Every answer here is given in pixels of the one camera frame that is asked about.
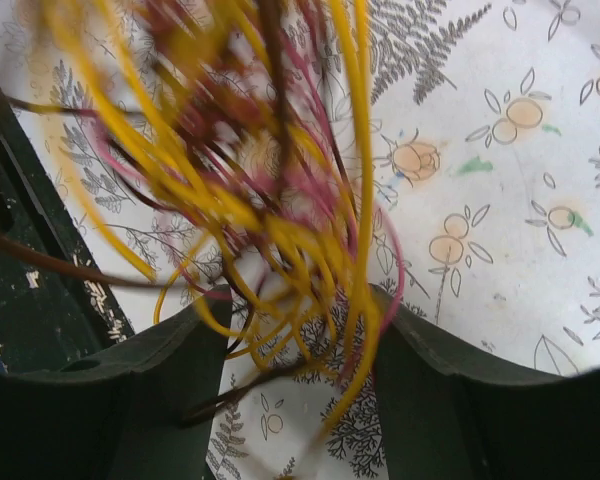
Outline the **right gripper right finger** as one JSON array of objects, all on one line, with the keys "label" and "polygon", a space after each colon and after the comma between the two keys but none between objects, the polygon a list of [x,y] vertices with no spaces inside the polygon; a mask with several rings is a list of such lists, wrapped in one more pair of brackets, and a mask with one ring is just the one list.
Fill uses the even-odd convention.
[{"label": "right gripper right finger", "polygon": [[400,308],[374,372],[393,479],[600,479],[600,368],[533,370]]}]

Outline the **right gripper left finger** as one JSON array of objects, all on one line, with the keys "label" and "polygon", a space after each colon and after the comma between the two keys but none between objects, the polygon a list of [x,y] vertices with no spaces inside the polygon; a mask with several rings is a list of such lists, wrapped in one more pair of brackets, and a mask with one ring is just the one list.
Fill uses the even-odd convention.
[{"label": "right gripper left finger", "polygon": [[0,374],[0,479],[206,479],[227,341],[187,308],[59,371]]}]

